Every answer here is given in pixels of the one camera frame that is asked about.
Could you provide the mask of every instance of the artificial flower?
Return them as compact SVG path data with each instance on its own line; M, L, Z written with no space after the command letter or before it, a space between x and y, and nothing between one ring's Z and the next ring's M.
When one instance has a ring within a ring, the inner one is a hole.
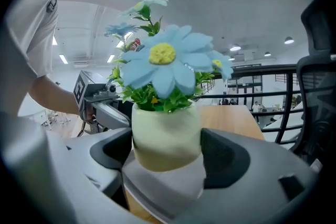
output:
M230 56L222 55L215 50L207 52L207 55L212 61L213 67L222 74L223 80L230 79L233 73L232 62L229 61Z
M110 25L106 27L106 32L104 36L109 37L111 35L118 35L124 37L128 32L136 33L137 31L138 29L135 25L122 23L120 25Z
M142 42L140 51L121 56L128 61L123 67L125 86L138 89L152 82L159 98L169 97L175 86L185 94L195 91L194 72L212 72L212 37L190 33L191 26L169 25L166 30Z
M140 10L142 10L144 5L150 6L152 4L158 4L162 6L167 6L167 2L168 0L143 0L137 3L134 7L131 7L128 10L122 12L120 16L138 13Z

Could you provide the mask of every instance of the wooden table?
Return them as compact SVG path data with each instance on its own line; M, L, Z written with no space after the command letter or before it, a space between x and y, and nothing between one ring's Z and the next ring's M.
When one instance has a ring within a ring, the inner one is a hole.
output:
M245 105L201 106L202 127L265 140L259 125Z

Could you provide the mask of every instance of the ceiling light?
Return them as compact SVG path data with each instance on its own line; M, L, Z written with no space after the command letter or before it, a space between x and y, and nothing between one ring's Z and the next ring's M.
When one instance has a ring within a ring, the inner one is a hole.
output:
M110 57L109 57L109 59L107 60L107 62L111 62L111 61L112 61L112 59L113 59L113 57L114 57L114 55L113 55L113 54L111 54L111 55L110 55Z
M65 63L65 64L68 63L63 54L60 54L59 56L62 59L63 63Z
M291 44L293 42L294 42L294 39L292 39L291 37L286 37L285 44Z
M53 45L57 45L57 42L56 42L55 36L53 36L53 37L52 37L52 43L53 43Z
M240 50L240 49L241 49L240 45L233 44L233 46L231 47L230 51L235 51L235 50Z
M125 36L124 36L124 39L125 41L127 41L127 39L133 35L133 32L128 32ZM122 45L124 45L124 42L122 41L119 41L119 43L117 44L117 48L120 48Z

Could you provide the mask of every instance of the white t-shirt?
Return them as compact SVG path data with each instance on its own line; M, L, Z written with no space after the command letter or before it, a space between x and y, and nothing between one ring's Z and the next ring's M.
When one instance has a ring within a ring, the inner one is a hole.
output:
M5 21L13 40L38 77L51 72L57 0L14 0Z
M252 106L252 110L253 110L253 112L259 112L259 108L260 108L260 106L259 106L258 104L254 104L254 105Z

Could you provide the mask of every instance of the white flower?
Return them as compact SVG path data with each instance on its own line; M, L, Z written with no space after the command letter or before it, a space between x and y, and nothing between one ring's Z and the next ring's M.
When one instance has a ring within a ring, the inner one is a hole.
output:
M134 7L129 8L128 10L125 10L124 12L120 13L119 16L125 16L129 14L134 14L139 12L144 5L151 5L151 4L158 4L162 6L167 6L168 0L143 0L137 3Z

